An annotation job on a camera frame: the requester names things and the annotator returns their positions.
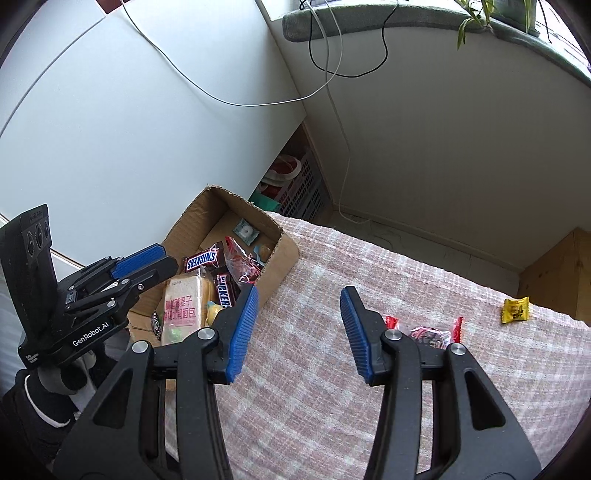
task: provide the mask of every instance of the yellow candy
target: yellow candy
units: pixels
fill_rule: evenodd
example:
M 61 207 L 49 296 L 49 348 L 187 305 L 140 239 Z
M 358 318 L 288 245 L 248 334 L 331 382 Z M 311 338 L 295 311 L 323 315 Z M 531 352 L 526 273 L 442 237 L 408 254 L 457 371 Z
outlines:
M 218 305 L 217 303 L 211 301 L 207 302 L 207 324 L 209 326 L 212 325 L 220 310 L 223 310 L 223 307 L 221 305 Z
M 505 299 L 501 323 L 511 323 L 516 320 L 530 319 L 530 298 L 521 300 Z

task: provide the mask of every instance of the chocolate bar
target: chocolate bar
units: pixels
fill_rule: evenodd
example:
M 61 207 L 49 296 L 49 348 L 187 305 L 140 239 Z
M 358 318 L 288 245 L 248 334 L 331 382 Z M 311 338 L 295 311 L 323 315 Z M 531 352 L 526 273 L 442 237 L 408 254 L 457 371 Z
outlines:
M 207 250 L 199 252 L 192 257 L 186 257 L 184 264 L 185 273 L 196 270 L 199 267 L 205 267 L 213 273 L 218 268 L 224 267 L 226 260 L 223 254 L 223 242 L 216 242 Z
M 234 282 L 234 279 L 230 275 L 230 272 L 226 270 L 225 273 L 219 273 L 215 276 L 213 282 L 216 286 L 219 304 L 225 309 L 233 307 L 236 304 L 239 289 L 238 285 L 236 285 L 236 282 Z

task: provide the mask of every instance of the black cable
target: black cable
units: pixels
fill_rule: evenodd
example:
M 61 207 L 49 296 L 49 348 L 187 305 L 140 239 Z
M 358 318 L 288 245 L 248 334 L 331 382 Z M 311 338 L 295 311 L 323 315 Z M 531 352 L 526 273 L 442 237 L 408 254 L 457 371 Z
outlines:
M 304 4 L 306 0 L 302 1 L 300 0 L 300 8 L 302 6 L 302 4 Z M 390 14 L 386 17 L 386 20 L 384 20 L 384 23 L 382 24 L 382 42 L 384 43 L 384 50 L 386 51 L 386 55 L 384 55 L 384 59 L 380 62 L 380 64 L 371 69 L 368 70 L 367 72 L 363 72 L 363 73 L 359 73 L 358 75 L 342 75 L 340 73 L 337 73 L 336 76 L 337 77 L 344 77 L 344 78 L 348 78 L 348 79 L 357 79 L 359 77 L 362 77 L 364 75 L 370 74 L 375 72 L 378 68 L 380 68 L 384 63 L 386 63 L 386 60 L 388 59 L 388 45 L 386 45 L 386 39 L 384 38 L 384 29 L 386 28 L 386 23 L 388 22 L 388 20 L 390 19 L 390 17 L 394 14 L 394 12 L 396 11 L 396 9 L 398 8 L 400 2 L 397 1 L 396 2 L 396 6 L 392 9 L 392 11 L 390 12 Z M 312 63 L 314 64 L 314 66 L 319 69 L 324 71 L 324 68 L 320 67 L 315 61 L 314 61 L 314 57 L 312 56 L 312 14 L 310 14 L 310 38 L 308 40 L 308 52 L 310 53 L 310 60 L 312 61 Z M 330 70 L 328 70 L 328 73 L 330 73 L 331 75 L 335 74 L 334 72 L 331 72 Z
M 540 8 L 542 9 L 542 15 L 544 15 L 544 23 L 546 24 L 546 34 L 548 35 L 548 41 L 552 43 L 552 40 L 550 40 L 550 29 L 548 28 L 548 21 L 546 20 L 546 12 L 544 11 L 544 5 L 542 5 L 541 0 L 538 3 L 540 4 Z

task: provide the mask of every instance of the red candy wrapper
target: red candy wrapper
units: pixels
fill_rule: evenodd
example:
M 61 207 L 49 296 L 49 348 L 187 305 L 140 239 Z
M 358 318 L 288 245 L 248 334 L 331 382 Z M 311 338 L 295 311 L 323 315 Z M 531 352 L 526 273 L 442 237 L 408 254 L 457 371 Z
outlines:
M 454 322 L 453 329 L 451 331 L 439 330 L 432 327 L 415 327 L 410 331 L 409 336 L 417 343 L 424 343 L 434 348 L 446 349 L 451 343 L 462 342 L 463 321 L 464 317 L 458 317 L 458 319 Z M 384 323 L 386 324 L 387 329 L 399 328 L 399 322 L 396 317 L 385 315 Z
M 391 317 L 390 315 L 384 315 L 384 323 L 386 324 L 386 328 L 388 330 L 392 328 L 398 328 L 398 319 L 396 317 Z
M 247 255 L 231 236 L 227 236 L 225 240 L 226 267 L 232 278 L 238 283 L 238 286 L 246 283 L 254 284 L 261 275 L 260 265 L 254 258 Z

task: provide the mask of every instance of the yellow packet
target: yellow packet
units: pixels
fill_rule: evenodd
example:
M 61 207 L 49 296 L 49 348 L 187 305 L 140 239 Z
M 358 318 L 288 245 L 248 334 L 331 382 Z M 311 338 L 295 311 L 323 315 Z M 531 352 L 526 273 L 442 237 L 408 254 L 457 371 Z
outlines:
M 525 297 L 521 300 L 505 299 L 503 304 L 503 314 L 501 323 L 511 323 L 516 320 L 530 319 L 530 298 Z

